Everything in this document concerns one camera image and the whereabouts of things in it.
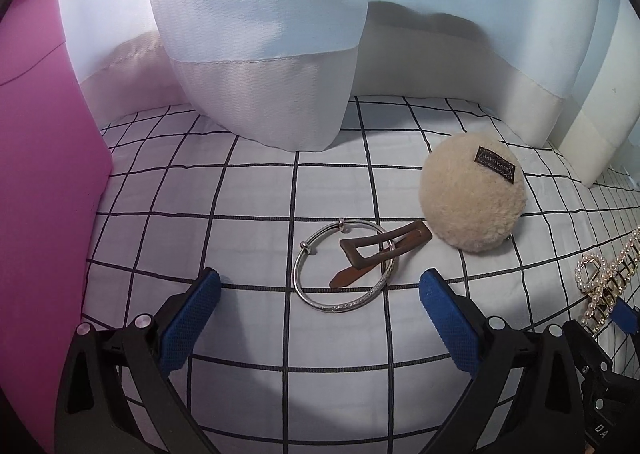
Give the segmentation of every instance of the blue gripper pad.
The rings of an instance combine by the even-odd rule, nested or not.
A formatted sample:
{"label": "blue gripper pad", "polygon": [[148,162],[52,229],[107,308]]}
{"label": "blue gripper pad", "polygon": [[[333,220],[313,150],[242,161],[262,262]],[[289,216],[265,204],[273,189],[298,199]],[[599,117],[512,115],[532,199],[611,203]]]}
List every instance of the blue gripper pad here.
{"label": "blue gripper pad", "polygon": [[456,367],[473,378],[480,368],[478,335],[453,300],[455,294],[451,288],[438,277],[434,269],[422,274],[418,285],[420,301]]}
{"label": "blue gripper pad", "polygon": [[620,297],[616,300],[616,305],[613,306],[610,318],[627,335],[634,335],[638,332],[638,315]]}
{"label": "blue gripper pad", "polygon": [[167,326],[160,342],[158,361],[163,376],[184,365],[218,304],[221,292],[220,275],[211,270]]}

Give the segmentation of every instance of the black label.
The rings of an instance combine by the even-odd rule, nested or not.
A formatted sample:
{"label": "black label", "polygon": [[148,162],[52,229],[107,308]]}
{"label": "black label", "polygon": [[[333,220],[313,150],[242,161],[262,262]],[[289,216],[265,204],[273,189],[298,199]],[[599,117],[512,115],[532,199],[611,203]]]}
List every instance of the black label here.
{"label": "black label", "polygon": [[478,154],[476,154],[476,159],[474,161],[481,164],[483,167],[487,167],[494,172],[498,172],[498,174],[508,182],[513,183],[513,174],[516,171],[516,166],[513,163],[509,163],[505,158],[496,154],[494,151],[484,147],[478,147]]}

